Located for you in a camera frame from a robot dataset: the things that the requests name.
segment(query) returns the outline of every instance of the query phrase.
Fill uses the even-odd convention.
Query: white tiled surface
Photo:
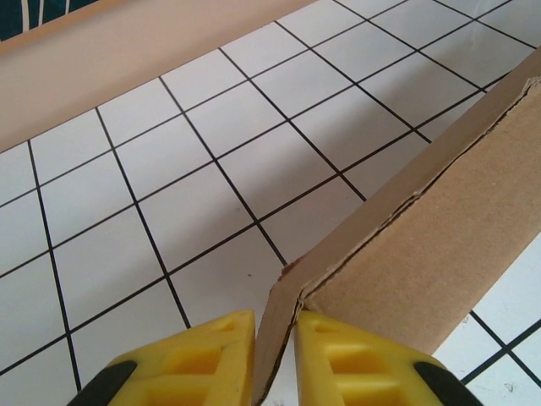
[[[541,388],[508,355],[467,387],[487,406],[535,406],[541,399]]]
[[[500,345],[473,317],[467,315],[436,350],[434,357],[462,379],[499,349]]]
[[[36,182],[27,145],[17,145],[0,155],[0,205],[34,189]]]
[[[424,52],[478,86],[486,86],[515,68],[532,48],[473,22]]]
[[[380,27],[420,48],[469,21],[432,0],[409,0],[374,19]]]
[[[280,113],[250,83],[244,83],[187,114],[215,156],[283,121]]]
[[[422,124],[435,140],[532,51],[513,36],[541,43],[535,0],[493,12],[501,0],[442,2],[320,0],[222,48],[253,84],[216,50],[163,75],[176,100],[152,80],[99,107],[105,128],[93,110],[34,138],[54,262],[29,145],[0,155],[2,403],[65,404],[74,366],[84,385],[116,355],[182,331],[161,261],[193,325],[242,308],[259,320],[280,257],[312,248],[428,144],[408,131]],[[497,30],[470,22],[483,13]],[[440,36],[423,52],[445,68],[406,57]],[[487,405],[541,403],[525,372],[541,374],[540,238],[476,306],[485,324],[469,316],[436,353]],[[511,349],[524,369],[495,357]],[[266,404],[294,405],[296,391],[289,346]]]
[[[289,117],[350,85],[312,52],[285,62],[254,82]]]
[[[40,184],[111,149],[96,110],[60,124],[30,143]]]
[[[301,41],[313,46],[362,21],[332,0],[319,0],[287,15],[280,23]]]

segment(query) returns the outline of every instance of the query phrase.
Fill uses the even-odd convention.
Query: cardboard edge
[[[326,281],[330,280],[333,275],[335,275],[337,272],[339,272],[372,238],[374,238],[377,234],[379,234],[384,228],[391,225],[391,223],[396,220],[407,208],[409,208],[412,204],[415,203],[416,200],[418,200],[427,190],[427,187],[434,184],[435,181],[437,181],[437,178],[441,176],[441,174],[446,171],[451,165],[458,159],[460,156],[463,156],[463,154],[471,149],[477,142],[481,140],[482,137],[484,137],[486,134],[491,131],[494,126],[513,108],[517,105],[517,103],[526,95],[527,90],[532,86],[533,83],[536,83],[539,81],[539,79],[531,79],[534,76],[538,76],[538,72],[541,69],[541,60],[539,60],[538,51],[533,52],[528,58],[526,58],[521,64],[519,64],[513,72],[511,72],[508,77],[506,77],[504,80],[502,80],[497,86],[492,89],[492,91],[489,94],[495,95],[495,99],[498,100],[497,102],[493,103],[493,106],[490,106],[491,109],[496,109],[499,106],[501,106],[502,110],[501,113],[496,116],[494,121],[492,123],[488,122],[484,130],[480,133],[480,135],[477,136],[475,140],[470,142],[466,147],[462,149],[462,152],[454,156],[450,160],[450,162],[445,165],[445,167],[439,171],[432,179],[430,179],[428,182],[424,184],[424,187],[420,190],[415,192],[414,194],[410,195],[408,198],[406,198],[402,203],[397,205],[396,209],[392,212],[390,216],[388,216],[377,228],[374,229],[374,231],[367,236],[361,243],[356,244],[351,250],[349,250],[348,255],[343,256],[338,262],[335,262],[333,265],[328,266],[326,269],[326,272],[321,274],[321,277],[318,277],[315,280],[309,280],[306,283],[300,283],[300,279],[296,276],[295,267],[298,265],[300,260],[296,260],[293,263],[293,266],[289,266],[287,268],[287,271],[282,274],[280,283],[292,283],[293,286],[298,287],[298,293],[297,293],[297,300],[296,300],[296,307],[289,312],[292,314],[292,319],[290,321],[290,324],[287,326],[286,334],[282,336],[281,341],[281,347],[279,351],[279,356],[276,357],[274,361],[274,366],[271,371],[270,376],[268,377],[268,380],[264,384],[264,391],[258,392],[257,386],[254,388],[254,396],[253,396],[253,404],[255,405],[261,405],[271,388],[271,384],[274,381],[274,378],[276,377],[276,373],[278,371],[278,368],[280,366],[281,362],[281,356],[283,355],[283,351],[285,350],[285,347],[287,346],[287,341],[289,339],[289,334],[294,326],[294,323],[296,321],[296,314],[299,312],[299,306],[310,306],[309,303],[309,296],[313,292],[315,292],[315,289],[320,288],[325,284]],[[511,99],[510,101],[505,101],[505,97],[501,97],[503,93],[506,92],[512,92],[512,94],[517,94],[514,89],[516,89],[518,86],[521,86],[522,91],[518,92],[518,96],[515,96],[514,99]],[[473,107],[471,107],[468,111],[472,111],[476,105],[478,105],[480,102],[482,102],[485,97],[480,99]],[[452,125],[447,132],[451,132],[453,130],[454,125]],[[269,297],[269,300],[267,302],[267,308],[269,307],[269,304],[272,303],[272,297]],[[312,310],[318,310],[317,305],[313,305],[313,307],[309,307]],[[261,335],[261,326],[260,330],[258,331],[258,337]]]
[[[408,199],[404,200],[397,208],[396,210],[384,221],[383,224],[381,224],[380,227],[378,227],[371,235],[369,235],[365,240],[359,243],[357,247],[355,247],[340,263],[335,264],[333,267],[329,268],[329,271],[323,275],[321,278],[319,278],[316,281],[312,281],[302,290],[301,294],[299,295],[299,299],[303,302],[309,299],[309,296],[319,290],[320,288],[324,287],[325,284],[333,278],[334,275],[336,275],[338,272],[340,272],[341,269],[343,269],[347,263],[355,256],[357,255],[364,247],[366,247],[368,244],[370,244],[371,241],[373,241],[375,238],[378,237],[381,233],[383,233],[388,227],[390,227],[396,219],[400,217],[402,213],[404,213],[406,210],[408,210],[411,206],[415,205],[417,201],[423,198],[430,189],[435,185],[435,183],[440,179],[458,160],[463,158],[465,155],[468,154],[469,151],[471,151],[476,145],[478,145],[483,139],[485,139],[494,129],[498,126],[498,124],[514,109],[516,108],[521,100],[527,96],[528,92],[535,86],[541,84],[541,76],[536,78],[529,78],[526,81],[526,84],[524,85],[522,92],[520,95],[515,99],[515,101],[489,126],[486,131],[484,131],[476,140],[472,141],[470,145],[468,145],[459,155],[457,155],[447,166],[445,166],[439,173],[437,173],[430,182],[426,184],[426,186],[420,190],[419,192],[416,192],[414,195],[410,196]]]
[[[0,113],[0,127],[3,128],[0,133],[0,152],[307,6],[314,0],[264,0],[256,3],[249,0],[232,3],[218,0],[108,1],[111,3],[102,6],[109,5],[107,11],[100,8],[103,12],[98,13],[96,5],[89,10],[82,8],[72,12],[73,16],[68,14],[61,18],[66,19],[64,21],[59,19],[57,25],[65,30],[54,30],[54,26],[46,29],[46,25],[43,25],[43,30],[37,34],[28,31],[26,40],[19,40],[25,43],[24,46],[12,45],[12,52],[2,56],[3,62],[8,63],[0,64],[0,75],[8,76],[4,82],[0,82],[0,104],[6,107],[0,109],[0,112],[4,111]],[[160,2],[162,7],[154,8],[155,3]],[[212,13],[208,9],[209,3],[214,5]],[[233,5],[240,7],[242,4],[249,7],[243,12],[226,13]],[[150,9],[150,6],[156,10],[152,12],[151,19],[182,15],[189,24],[173,24],[171,18],[167,18],[167,25],[135,26],[131,31],[123,30],[121,36],[114,35],[118,27],[128,25],[127,15],[129,18],[136,15],[139,21],[143,19],[141,10]],[[93,18],[84,18],[89,15],[93,15]],[[200,32],[200,35],[187,36],[187,31]],[[136,41],[129,32],[136,32],[139,39],[144,37],[146,40]],[[39,41],[28,42],[32,36],[39,37]],[[95,41],[87,41],[88,37],[95,38]],[[78,44],[76,50],[72,44]],[[58,74],[54,63],[39,58],[44,52],[72,55],[69,68],[62,75]],[[118,58],[104,57],[117,54],[120,55]],[[140,60],[140,55],[147,55],[146,60],[134,65],[134,61]],[[10,95],[14,91],[18,92],[19,97],[13,99]],[[50,99],[48,103],[42,102],[47,99]]]

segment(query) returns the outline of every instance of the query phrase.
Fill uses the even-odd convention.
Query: cardboard box
[[[538,49],[284,272],[256,341],[255,404],[303,307],[432,354],[538,235],[540,75]]]
[[[101,0],[2,42],[0,152],[313,1]]]

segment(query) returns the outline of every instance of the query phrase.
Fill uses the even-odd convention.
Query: black grout line
[[[9,271],[6,271],[4,272],[2,275],[0,275],[0,279],[2,279],[3,277],[6,277],[7,275],[17,271],[18,269],[22,268],[23,266],[27,266],[28,264],[30,264],[32,261],[35,261],[37,260],[38,258],[44,256],[45,254],[48,254],[49,250],[46,250],[46,251],[43,251],[41,252],[40,254],[36,255],[36,256],[33,256],[32,258],[30,258],[29,260],[26,260],[25,262],[23,262],[22,264],[18,264],[15,268],[12,268],[10,269]]]
[[[473,381],[475,378],[477,378],[479,375],[481,375],[483,372],[485,372],[489,367],[491,367],[496,362],[498,362],[506,354],[507,352],[504,349],[499,349],[496,353],[488,357],[481,365],[479,365],[469,374],[464,376],[460,381],[462,382],[463,385],[467,385],[468,383]]]
[[[0,205],[0,209],[2,209],[4,206],[7,206],[9,203],[13,203],[14,201],[20,199],[21,197],[25,197],[26,195],[29,195],[30,193],[35,192],[35,191],[36,191],[36,188],[32,188],[30,190],[27,190],[24,193],[21,193],[20,195],[14,197],[13,199],[10,199],[10,200],[6,201],[5,203],[2,203]]]
[[[247,145],[247,144],[251,144],[252,142],[254,142],[255,140],[261,138],[263,135],[267,135],[269,134],[271,131],[274,131],[275,129],[277,129],[278,127],[281,127],[282,125],[284,125],[285,123],[287,123],[287,121],[281,121],[280,123],[278,124],[275,124],[273,125],[272,127],[266,129],[265,131],[263,131],[262,133],[259,133],[257,134],[255,137],[252,137],[250,138],[249,140],[245,140],[243,141],[241,144],[233,147],[231,150],[229,151],[226,151],[224,152],[223,154],[219,155],[216,157],[216,160],[221,160],[224,156],[228,156],[229,154],[232,154],[233,152],[235,152],[236,150],[240,150],[243,146]]]
[[[177,105],[177,107],[179,108],[179,110],[181,112],[183,112],[183,108],[182,106],[180,105],[180,103],[178,102],[177,98],[173,95],[173,93],[171,92],[171,90],[169,89],[169,87],[167,86],[165,80],[163,80],[162,77],[160,77],[160,81],[161,83],[163,84],[163,86],[165,87],[165,89],[167,90],[167,93],[169,93],[169,96],[172,98],[172,100],[175,102],[175,104]],[[212,152],[212,150],[210,149],[210,147],[207,145],[207,143],[205,142],[205,140],[203,139],[203,137],[201,136],[200,132],[197,130],[197,128],[195,127],[194,123],[192,122],[192,120],[189,118],[188,114],[184,114],[184,117],[186,118],[186,121],[188,121],[188,124],[189,126],[191,127],[191,129],[194,131],[195,135],[197,135],[197,138],[199,139],[199,141],[201,142],[201,145],[206,149],[207,153],[212,157],[212,161],[216,164],[217,168],[220,170],[221,172],[221,175],[224,177],[224,179],[226,180],[226,182],[229,184],[229,186],[231,187],[232,191],[235,193],[235,195],[237,196],[238,200],[241,202],[241,204],[243,205],[244,207],[244,210],[246,210],[246,212],[250,215],[250,217],[252,218],[252,221],[255,223],[255,225],[257,226],[257,228],[261,231],[261,234],[263,234],[263,237],[265,237],[265,239],[267,240],[267,243],[271,246],[272,250],[274,251],[274,253],[276,254],[276,256],[278,257],[278,259],[280,260],[280,262],[285,266],[287,264],[287,261],[286,259],[284,258],[284,256],[281,254],[280,250],[278,249],[278,247],[276,247],[276,245],[274,244],[274,241],[271,240],[271,237],[269,236],[269,234],[265,231],[265,229],[263,228],[263,226],[261,226],[260,224],[260,221],[259,219],[257,218],[257,216],[254,214],[254,212],[252,211],[252,209],[249,207],[248,203],[246,202],[246,200],[243,198],[243,196],[240,194],[240,192],[238,191],[237,187],[233,184],[232,180],[229,178],[229,176],[227,175],[226,171],[224,170],[224,168],[222,167],[222,165],[218,162],[218,160],[216,159],[216,156],[214,155],[214,153]]]
[[[534,373],[532,370],[530,370],[528,368],[528,366],[526,364],[524,364],[524,362],[518,358],[516,356],[515,353],[513,353],[512,351],[509,351],[509,356],[511,357],[511,359],[513,359],[513,361],[515,361],[515,363],[524,371],[524,373],[526,373],[526,375],[528,375],[530,377],[530,379],[532,381],[535,382],[535,384],[541,389],[541,379],[539,379]]]
[[[87,319],[85,321],[83,321],[82,323],[78,324],[77,326],[75,326],[71,332],[74,333],[74,332],[77,332],[78,330],[80,330],[81,328],[85,327],[85,326],[88,326],[92,321],[96,321],[97,319],[99,319],[100,317],[106,315],[107,313],[115,310],[117,307],[120,307],[121,305],[123,305],[124,303],[128,302],[129,300],[133,299],[134,297],[136,296],[139,296],[140,294],[142,294],[143,292],[145,292],[146,290],[152,288],[153,286],[157,285],[158,283],[160,283],[161,281],[163,281],[164,279],[166,278],[165,275],[162,275],[160,277],[158,277],[157,279],[153,280],[152,282],[150,283],[147,283],[143,288],[139,288],[137,289],[135,292],[133,292],[132,294],[129,294],[128,296],[126,296],[125,298],[123,299],[120,299],[118,302],[110,305],[109,307],[107,307],[106,309],[100,311],[99,313],[96,313],[95,315],[93,315],[90,319]]]
[[[528,375],[535,382],[535,384],[541,388],[541,380],[539,380],[539,378],[512,351],[517,345],[522,343],[541,327],[541,320],[533,323],[528,329],[522,332],[519,337],[516,337],[510,343],[505,344],[505,342],[500,337],[498,337],[498,335],[489,327],[487,323],[484,322],[484,320],[474,310],[470,311],[470,315],[490,335],[490,337],[494,339],[498,343],[498,345],[501,346],[501,349],[495,354],[493,354],[490,358],[485,360],[481,365],[479,365],[476,369],[470,372],[467,376],[462,378],[462,383],[464,385],[468,384],[469,382],[480,376],[492,365],[494,365],[499,359],[501,359],[505,355],[509,355],[515,361],[515,363],[526,373],[526,375]]]
[[[171,291],[171,295],[173,296],[175,303],[177,304],[178,311],[180,312],[184,324],[186,325],[186,328],[190,328],[190,323],[188,320],[188,316],[186,315],[186,311],[184,311],[183,305],[180,302],[180,299],[178,298],[177,291],[175,290],[175,287],[172,284],[171,278],[167,274],[167,269],[165,262],[163,261],[163,258],[161,258],[160,251],[158,250],[158,246],[156,245],[156,241],[154,240],[154,237],[152,236],[152,232],[150,231],[149,225],[146,222],[145,216],[143,215],[143,211],[141,210],[141,207],[139,205],[139,202],[137,201],[137,197],[135,196],[134,189],[132,188],[132,185],[130,184],[128,180],[128,175],[126,174],[126,171],[124,170],[124,166],[122,162],[120,161],[120,157],[118,156],[117,150],[114,148],[114,144],[112,143],[111,136],[109,135],[109,131],[107,130],[107,127],[105,125],[105,122],[103,121],[103,117],[101,116],[100,110],[98,107],[96,107],[96,113],[98,115],[98,118],[100,120],[100,124],[103,128],[103,131],[105,133],[105,136],[107,137],[107,140],[109,141],[109,145],[112,148],[112,153],[115,156],[115,159],[117,160],[118,168],[120,169],[120,172],[122,174],[122,177],[124,179],[124,182],[126,184],[126,187],[128,188],[128,192],[132,198],[132,201],[135,206],[135,210],[137,210],[137,213],[139,214],[139,219],[141,223],[143,224],[143,228],[145,229],[146,235],[149,239],[150,245],[152,246],[152,249],[154,250],[154,254],[156,256],[156,259],[158,260],[158,263],[160,264],[161,271],[163,272],[163,275],[165,276],[165,279],[167,281],[167,286],[169,286],[169,289]]]
[[[492,337],[492,339],[496,341],[498,345],[500,345],[500,347],[505,347],[504,340],[499,338],[498,335],[494,332],[494,330],[492,330],[489,325],[485,323],[484,320],[479,317],[479,315],[474,310],[470,311],[470,315]]]
[[[45,351],[46,349],[52,347],[54,344],[64,340],[64,338],[66,338],[66,334],[63,334],[62,336],[55,338],[54,340],[50,341],[49,343],[45,344],[44,346],[39,347],[37,350],[32,351],[30,354],[26,355],[25,357],[19,359],[16,362],[12,363],[7,368],[4,368],[3,370],[0,370],[0,376],[2,376],[4,374],[7,374],[11,370],[14,370],[19,365],[23,364],[24,362],[28,361],[31,358],[34,358],[36,355],[38,355],[38,354],[42,353],[43,351]]]
[[[182,269],[186,268],[187,266],[192,265],[194,262],[196,262],[197,260],[200,260],[205,255],[210,254],[212,251],[217,250],[221,246],[227,244],[232,239],[235,239],[239,235],[241,235],[243,233],[246,233],[248,230],[250,230],[251,228],[254,228],[254,227],[257,227],[257,224],[255,222],[251,222],[248,226],[244,226],[240,230],[238,230],[235,233],[231,234],[229,237],[224,238],[219,243],[216,243],[216,244],[212,245],[210,248],[207,248],[206,250],[200,252],[199,254],[197,254],[196,256],[194,256],[192,258],[190,258],[189,260],[187,260],[183,264],[177,266],[176,268],[171,269],[171,271],[169,271],[169,275],[173,275],[173,274],[181,271]]]
[[[107,151],[100,152],[99,154],[93,156],[91,159],[89,159],[89,160],[87,160],[87,161],[84,161],[84,162],[82,162],[82,163],[80,163],[80,164],[78,164],[78,165],[76,165],[76,166],[74,166],[74,167],[71,167],[71,168],[68,169],[66,172],[62,172],[62,173],[60,173],[59,175],[55,176],[54,178],[50,178],[49,180],[47,180],[47,181],[43,182],[42,184],[40,184],[40,186],[41,186],[41,187],[47,186],[48,184],[54,182],[55,180],[57,180],[57,179],[59,179],[59,178],[63,178],[65,175],[67,175],[67,174],[69,174],[69,173],[71,173],[71,172],[73,172],[73,171],[79,169],[80,167],[83,167],[83,166],[85,166],[86,164],[91,163],[91,162],[95,161],[96,159],[101,158],[102,156],[107,155],[109,152],[111,152],[110,149],[107,150]]]
[[[79,370],[77,368],[77,359],[75,357],[74,342],[69,332],[68,312],[66,311],[66,304],[64,303],[62,286],[60,284],[60,276],[58,275],[57,261],[54,256],[54,251],[52,250],[51,233],[49,230],[49,224],[47,222],[47,217],[46,217],[46,212],[45,212],[45,203],[43,201],[43,196],[41,195],[41,187],[39,185],[39,181],[37,177],[36,161],[34,159],[34,153],[32,152],[32,145],[30,144],[30,141],[27,141],[27,145],[28,145],[28,152],[30,153],[30,162],[32,164],[32,172],[34,173],[34,180],[36,182],[37,197],[38,197],[38,200],[40,201],[41,217],[43,220],[43,227],[45,229],[45,236],[46,236],[47,246],[49,249],[48,250],[49,257],[51,259],[52,274],[54,276],[54,282],[57,287],[58,303],[60,304],[60,311],[62,313],[64,331],[66,332],[66,340],[68,341],[69,358],[71,359],[71,365],[74,372],[75,386],[77,388],[77,391],[80,391],[81,380],[79,377]]]
[[[71,237],[68,237],[67,239],[65,239],[64,241],[61,241],[59,242],[58,244],[56,245],[53,245],[52,248],[55,250],[56,248],[58,247],[61,247],[67,243],[69,243],[70,241],[76,239],[77,237],[80,237],[82,234],[86,233],[87,231],[90,231],[91,229],[93,228],[96,228],[100,225],[102,225],[104,222],[108,221],[108,220],[111,220],[113,217],[119,215],[120,213],[123,213],[125,212],[126,210],[128,209],[131,209],[132,207],[134,206],[133,203],[123,207],[122,209],[118,210],[118,211],[115,211],[113,214],[110,214],[109,216],[107,217],[104,217],[102,218],[100,221],[98,222],[95,222],[94,224],[92,224],[91,226],[87,227],[87,228],[83,228],[81,231],[75,233],[74,235],[72,235]]]
[[[532,49],[536,49],[535,46],[533,46],[532,44],[528,44],[527,42],[523,41],[523,40],[519,40],[518,38],[516,38],[515,36],[512,36],[511,34],[507,34],[506,32],[502,31],[502,30],[498,30],[497,28],[493,27],[492,25],[488,25],[487,23],[484,23],[483,21],[481,21],[480,19],[482,19],[484,16],[486,16],[487,14],[490,14],[492,13],[493,11],[497,10],[498,8],[502,8],[503,6],[505,6],[506,4],[512,2],[513,0],[507,0],[505,2],[503,2],[502,4],[498,4],[496,7],[494,8],[491,8],[489,11],[485,11],[484,13],[480,14],[479,16],[477,17],[472,17],[471,15],[469,14],[466,14],[466,13],[463,13],[462,11],[460,10],[457,10],[456,8],[453,8],[452,6],[450,6],[449,4],[445,4],[445,3],[442,3],[440,0],[432,0],[433,2],[435,3],[438,3],[440,6],[443,6],[445,8],[448,8],[450,10],[453,10],[454,12],[456,13],[459,13],[461,15],[463,15],[464,17],[468,17],[471,21],[470,22],[478,22],[480,23],[481,25],[484,25],[485,27],[487,28],[490,28],[491,30],[494,30],[500,34],[502,34],[503,36],[507,36],[508,38],[511,38],[512,40],[515,40],[517,42],[520,42],[521,44],[527,46],[527,47],[530,47]]]
[[[290,30],[288,30],[286,27],[284,27],[283,25],[281,25],[279,22],[275,22],[275,24],[279,25],[280,27],[282,27],[282,29],[284,29],[284,31],[286,31],[287,33],[289,33],[291,36],[293,36],[294,38],[297,38],[298,41],[301,41],[306,47],[308,47],[310,49],[310,51],[312,51],[312,53],[318,57],[319,59],[321,59],[323,62],[325,62],[327,65],[329,65],[331,68],[333,68],[338,74],[340,74],[342,77],[344,77],[346,80],[348,80],[352,85],[354,85],[355,87],[357,87],[358,89],[360,89],[366,96],[368,96],[370,99],[372,99],[374,102],[378,103],[380,106],[382,106],[387,112],[389,112],[393,117],[395,117],[396,119],[400,120],[402,123],[404,123],[411,131],[414,131],[416,135],[418,135],[421,139],[423,139],[424,141],[426,141],[427,143],[431,143],[431,141],[425,137],[423,134],[419,133],[415,127],[413,127],[407,120],[405,120],[404,118],[402,118],[399,114],[397,114],[396,112],[394,112],[390,107],[388,107],[386,104],[384,104],[384,102],[382,102],[381,100],[379,100],[377,97],[373,96],[370,92],[368,92],[367,90],[365,90],[359,83],[355,82],[355,80],[353,80],[352,78],[350,78],[347,74],[345,74],[344,72],[342,72],[338,67],[336,67],[334,64],[332,64],[330,61],[328,61],[327,59],[325,59],[322,55],[320,55],[319,53],[317,53],[312,47],[309,47],[306,43],[304,43],[300,38],[298,38],[297,36],[295,36],[295,34],[293,34]]]
[[[386,144],[383,144],[380,148],[378,148],[377,150],[374,150],[372,152],[370,152],[368,155],[365,155],[363,156],[362,158],[360,159],[357,159],[357,161],[355,161],[354,163],[351,163],[349,165],[347,165],[346,167],[344,167],[341,172],[342,173],[346,173],[347,171],[349,171],[350,169],[353,169],[354,167],[356,167],[359,163],[362,163],[364,161],[367,161],[368,159],[370,159],[372,156],[374,155],[377,155],[379,154],[380,152],[382,152],[383,150],[386,150],[388,147],[390,147],[391,145],[395,144],[396,142],[400,141],[401,139],[403,138],[406,138],[408,135],[410,134],[414,134],[415,131],[412,130],[412,129],[409,129],[408,131],[406,131],[404,134],[401,134],[401,135],[398,135],[394,140],[391,140],[389,142],[387,142]]]
[[[363,196],[363,194],[355,187],[353,186],[353,184],[349,181],[349,179],[347,179],[342,173],[340,173],[340,171],[338,170],[338,168],[336,167],[336,165],[334,163],[332,163],[332,161],[327,157],[325,156],[325,154],[323,154],[323,152],[320,151],[320,149],[318,147],[315,146],[315,144],[300,130],[300,128],[276,105],[276,103],[274,103],[270,97],[268,97],[261,89],[259,86],[257,86],[253,80],[251,80],[247,75],[246,73],[235,63],[235,61],[233,61],[229,55],[227,55],[225,53],[225,51],[221,48],[219,48],[221,53],[229,60],[229,62],[231,62],[233,64],[233,66],[235,66],[235,68],[238,69],[238,71],[244,75],[244,77],[246,77],[246,79],[249,80],[249,82],[252,84],[252,86],[275,108],[275,110],[284,118],[284,120],[286,120],[286,122],[291,125],[295,131],[297,131],[297,133],[310,145],[310,147],[312,147],[312,149],[327,163],[327,165],[329,165],[329,167],[331,167],[331,169],[335,172],[335,173],[338,173],[338,176],[340,176],[342,178],[342,180],[347,184],[347,186],[349,186],[351,188],[351,190],[362,200],[362,201],[366,201],[366,198]]]
[[[288,201],[287,203],[284,203],[283,205],[281,206],[278,206],[276,209],[272,210],[272,211],[269,211],[267,214],[265,214],[264,216],[261,216],[260,218],[260,221],[261,222],[264,222],[267,218],[270,218],[272,216],[274,216],[275,214],[277,214],[278,212],[288,208],[289,206],[291,206],[293,203],[301,200],[303,197],[306,197],[308,195],[310,195],[312,192],[315,192],[317,189],[319,189],[320,187],[328,184],[331,180],[334,180],[336,178],[339,178],[340,177],[340,174],[339,173],[334,173],[332,174],[329,178],[325,179],[325,180],[322,180],[321,182],[319,182],[318,184],[316,184],[315,186],[312,186],[310,189],[308,190],[305,190],[303,193],[301,193],[300,195],[294,197],[293,199],[291,199],[290,201]]]
[[[178,112],[177,114],[172,115],[170,118],[167,118],[167,119],[163,120],[162,122],[160,122],[160,123],[158,123],[158,124],[156,124],[156,125],[153,125],[153,126],[150,127],[149,129],[146,129],[146,130],[143,131],[142,133],[139,133],[139,134],[137,134],[137,135],[134,135],[133,137],[128,138],[127,140],[124,140],[124,141],[122,141],[122,142],[120,142],[120,143],[114,145],[113,148],[118,149],[118,148],[120,148],[121,146],[126,145],[126,144],[128,144],[129,142],[131,142],[131,141],[133,141],[133,140],[137,140],[140,136],[145,135],[145,134],[148,134],[150,131],[153,131],[153,130],[157,129],[158,127],[161,127],[163,124],[167,124],[167,123],[169,123],[170,121],[174,120],[175,118],[179,118],[179,117],[182,116],[182,115],[183,115],[183,114],[182,114],[181,112]]]
[[[511,348],[511,349],[515,348],[517,345],[520,345],[521,343],[523,343],[526,339],[528,339],[530,336],[532,336],[538,330],[541,330],[541,319],[537,320],[530,327],[528,327],[526,330],[521,332],[518,336],[513,338],[507,344],[507,346],[509,348]]]
[[[360,84],[361,82],[364,82],[365,80],[368,80],[371,77],[376,76],[377,74],[380,74],[384,70],[387,70],[391,66],[394,66],[394,65],[398,64],[399,62],[402,62],[404,59],[407,59],[407,58],[411,57],[414,54],[415,54],[415,51],[411,51],[410,53],[404,55],[403,57],[398,58],[396,61],[391,62],[391,63],[387,64],[386,66],[384,66],[383,68],[380,68],[380,69],[374,71],[373,73],[369,74],[368,76],[365,76],[361,80],[358,80],[357,83]]]
[[[333,1],[334,1],[335,3],[337,3],[337,4],[340,4],[341,6],[343,6],[344,8],[346,8],[347,10],[351,11],[352,13],[358,15],[359,17],[363,18],[363,16],[362,16],[361,14],[359,14],[359,13],[357,13],[356,11],[352,10],[352,9],[349,8],[348,6],[345,6],[345,5],[343,5],[342,3],[338,2],[338,0],[333,0]],[[451,69],[451,68],[445,66],[443,63],[441,63],[441,62],[435,60],[435,59],[432,58],[431,56],[429,56],[429,55],[427,55],[426,53],[424,53],[424,52],[422,51],[422,49],[426,46],[426,44],[425,44],[425,46],[423,46],[423,47],[416,48],[416,47],[414,47],[413,45],[411,45],[409,42],[404,41],[401,37],[399,37],[399,36],[397,36],[397,35],[391,33],[391,32],[388,31],[387,29],[385,29],[385,28],[383,28],[382,26],[376,24],[374,21],[369,20],[369,23],[370,23],[371,25],[373,25],[374,27],[379,28],[380,30],[384,31],[387,35],[392,36],[395,40],[401,42],[402,44],[406,45],[407,47],[410,47],[410,48],[413,49],[416,53],[418,53],[418,54],[420,54],[420,55],[423,55],[423,56],[424,56],[425,58],[427,58],[429,61],[431,61],[431,62],[437,64],[438,66],[440,66],[441,68],[443,68],[443,69],[445,69],[446,71],[450,72],[451,74],[454,74],[456,77],[458,77],[458,78],[464,80],[464,81],[465,81],[466,83],[468,83],[470,86],[473,86],[473,87],[475,87],[476,89],[479,89],[479,86],[476,85],[474,82],[472,82],[470,79],[468,79],[468,78],[462,76],[461,74],[455,72],[453,69]],[[440,36],[437,40],[439,41],[439,40],[441,40],[441,39],[443,39],[443,38],[449,36],[449,35],[452,34],[453,32],[455,32],[455,31],[447,32],[446,34]]]
[[[162,192],[163,190],[167,189],[169,186],[173,186],[174,184],[177,184],[181,180],[186,179],[188,176],[193,175],[194,173],[200,171],[201,169],[208,167],[209,165],[212,165],[212,161],[208,161],[204,163],[203,165],[199,165],[196,169],[192,169],[191,171],[185,173],[184,175],[172,180],[171,182],[164,184],[163,186],[160,186],[158,189],[151,191],[148,195],[144,195],[140,199],[137,200],[138,203],[142,203],[143,201],[149,199],[150,197],[157,195],[158,193]]]
[[[211,100],[214,100],[216,99],[217,97],[225,94],[225,93],[228,93],[229,91],[232,91],[233,89],[236,89],[238,87],[240,87],[241,85],[244,85],[245,83],[247,83],[248,81],[247,80],[241,80],[240,82],[238,82],[237,84],[233,85],[233,86],[229,86],[227,89],[225,89],[224,91],[219,91],[218,93],[216,93],[215,95],[212,95],[211,97],[208,97],[206,99],[204,99],[203,101],[200,101],[199,103],[197,104],[194,104],[192,107],[190,108],[187,108],[186,110],[183,110],[184,113],[187,113],[187,112],[191,112],[192,110],[194,110],[195,108],[197,107],[201,107],[203,106],[204,104],[206,104],[207,102],[210,102]]]

